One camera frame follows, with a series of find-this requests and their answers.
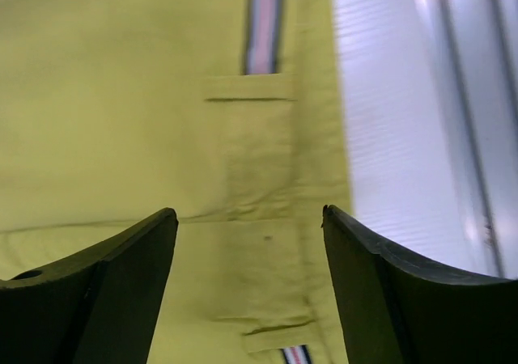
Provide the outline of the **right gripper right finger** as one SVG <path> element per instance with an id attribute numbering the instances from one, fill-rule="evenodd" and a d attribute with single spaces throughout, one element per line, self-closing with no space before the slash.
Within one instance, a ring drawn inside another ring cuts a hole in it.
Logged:
<path id="1" fill-rule="evenodd" d="M 516 281 L 420 255 L 334 205 L 322 227 L 350 362 L 516 362 Z"/>

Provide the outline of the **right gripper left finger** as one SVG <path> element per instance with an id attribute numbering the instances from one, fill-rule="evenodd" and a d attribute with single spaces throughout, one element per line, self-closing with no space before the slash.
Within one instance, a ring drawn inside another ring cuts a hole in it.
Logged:
<path id="1" fill-rule="evenodd" d="M 178 220 L 166 208 L 80 252 L 2 281 L 1 361 L 145 363 Z"/>

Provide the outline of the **yellow trousers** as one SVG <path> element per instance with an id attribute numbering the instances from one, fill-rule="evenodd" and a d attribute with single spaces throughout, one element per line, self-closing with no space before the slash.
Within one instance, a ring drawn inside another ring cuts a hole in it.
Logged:
<path id="1" fill-rule="evenodd" d="M 164 207 L 152 363 L 344 363 L 332 0 L 1 0 L 1 275 Z"/>

